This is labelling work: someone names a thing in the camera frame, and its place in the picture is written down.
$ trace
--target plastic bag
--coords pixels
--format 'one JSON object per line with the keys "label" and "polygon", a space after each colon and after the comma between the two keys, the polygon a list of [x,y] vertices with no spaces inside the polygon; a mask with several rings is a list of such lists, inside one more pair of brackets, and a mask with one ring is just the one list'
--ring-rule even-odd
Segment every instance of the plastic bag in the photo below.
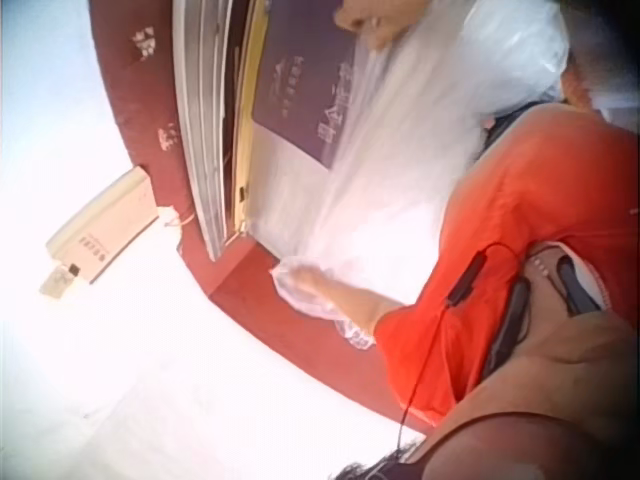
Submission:
{"label": "plastic bag", "polygon": [[291,268],[315,265],[415,302],[437,261],[449,196],[481,152],[483,121],[560,95],[567,54],[559,9],[546,0],[436,0],[392,50],[359,45],[328,191],[297,254],[272,272],[278,293],[369,347],[333,305],[295,288]]}

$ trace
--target purple sign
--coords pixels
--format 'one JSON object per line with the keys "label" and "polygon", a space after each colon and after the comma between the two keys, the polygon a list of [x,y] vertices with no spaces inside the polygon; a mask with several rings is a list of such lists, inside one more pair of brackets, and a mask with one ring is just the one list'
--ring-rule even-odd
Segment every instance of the purple sign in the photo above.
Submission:
{"label": "purple sign", "polygon": [[327,168],[345,122],[356,37],[333,23],[341,0],[273,0],[253,119]]}

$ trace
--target orange shirt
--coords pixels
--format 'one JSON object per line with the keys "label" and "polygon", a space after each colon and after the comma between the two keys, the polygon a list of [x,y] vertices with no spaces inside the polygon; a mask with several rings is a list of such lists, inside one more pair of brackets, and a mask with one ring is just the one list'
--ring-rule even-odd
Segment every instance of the orange shirt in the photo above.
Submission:
{"label": "orange shirt", "polygon": [[[478,385],[510,281],[539,242],[562,242],[593,266],[612,309],[637,328],[637,209],[635,135],[561,105],[525,113],[453,193],[438,263],[417,303],[376,327],[400,403],[418,382],[412,412],[437,424]],[[473,255],[494,242],[519,261],[506,248],[487,250],[471,295],[446,310]]]}

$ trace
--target white wall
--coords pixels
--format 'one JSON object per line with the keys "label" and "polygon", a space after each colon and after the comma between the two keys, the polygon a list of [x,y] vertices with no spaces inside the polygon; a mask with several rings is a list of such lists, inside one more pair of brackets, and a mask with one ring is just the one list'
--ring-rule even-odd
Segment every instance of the white wall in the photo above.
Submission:
{"label": "white wall", "polygon": [[162,221],[93,286],[38,293],[46,240],[130,161],[86,2],[2,3],[1,477],[313,480],[390,450],[397,425],[208,301]]}

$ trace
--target white plastic bag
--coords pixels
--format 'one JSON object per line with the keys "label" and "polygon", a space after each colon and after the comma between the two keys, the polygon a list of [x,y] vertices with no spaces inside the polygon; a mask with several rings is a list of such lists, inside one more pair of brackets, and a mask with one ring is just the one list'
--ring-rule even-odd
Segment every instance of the white plastic bag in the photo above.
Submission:
{"label": "white plastic bag", "polygon": [[392,52],[359,46],[347,125],[329,188],[297,255],[272,272],[294,308],[373,340],[326,300],[300,292],[310,264],[348,284],[415,302],[438,256],[444,209],[480,154],[483,121],[558,94],[568,44],[547,0],[434,1]]}

